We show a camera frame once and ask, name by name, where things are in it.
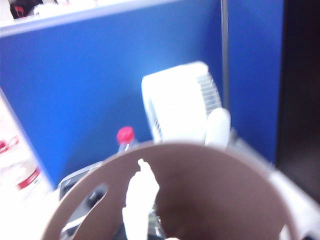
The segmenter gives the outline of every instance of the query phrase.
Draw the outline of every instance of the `red label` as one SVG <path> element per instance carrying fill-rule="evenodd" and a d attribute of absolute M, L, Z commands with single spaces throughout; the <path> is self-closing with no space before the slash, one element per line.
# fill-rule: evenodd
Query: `red label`
<path fill-rule="evenodd" d="M 29 186 L 40 174 L 40 169 L 36 168 L 36 170 L 24 181 L 18 184 L 20 189 L 24 189 L 25 187 Z"/>

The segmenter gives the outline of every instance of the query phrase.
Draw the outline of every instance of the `blue cubicle partition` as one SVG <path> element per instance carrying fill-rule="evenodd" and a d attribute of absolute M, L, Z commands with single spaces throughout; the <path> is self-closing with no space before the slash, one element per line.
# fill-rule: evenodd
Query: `blue cubicle partition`
<path fill-rule="evenodd" d="M 143 76 L 197 60 L 222 92 L 219 0 L 184 0 L 0 39 L 1 87 L 56 185 L 118 150 L 119 128 L 151 139 Z"/>
<path fill-rule="evenodd" d="M 281 72 L 283 0 L 229 0 L 232 125 L 275 161 Z"/>

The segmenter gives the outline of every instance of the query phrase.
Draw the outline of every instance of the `red bottle cap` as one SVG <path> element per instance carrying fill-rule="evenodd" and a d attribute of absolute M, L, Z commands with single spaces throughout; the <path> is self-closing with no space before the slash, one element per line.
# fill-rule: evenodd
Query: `red bottle cap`
<path fill-rule="evenodd" d="M 116 135 L 119 144 L 129 144 L 135 139 L 135 132 L 131 126 L 120 128 Z"/>

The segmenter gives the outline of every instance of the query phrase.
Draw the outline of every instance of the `white tissue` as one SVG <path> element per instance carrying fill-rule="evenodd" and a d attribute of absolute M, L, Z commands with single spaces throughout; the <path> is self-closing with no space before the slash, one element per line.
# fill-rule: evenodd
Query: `white tissue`
<path fill-rule="evenodd" d="M 159 191 L 159 184 L 150 165 L 138 160 L 140 171 L 130 179 L 122 218 L 127 240 L 147 240 L 149 213 Z"/>

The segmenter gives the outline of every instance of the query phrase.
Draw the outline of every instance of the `metal pole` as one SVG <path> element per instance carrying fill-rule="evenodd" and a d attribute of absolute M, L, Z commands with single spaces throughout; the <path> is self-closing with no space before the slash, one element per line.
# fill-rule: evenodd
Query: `metal pole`
<path fill-rule="evenodd" d="M 221 5 L 223 103 L 224 103 L 224 107 L 230 111 L 228 0 L 220 0 L 220 5 Z"/>

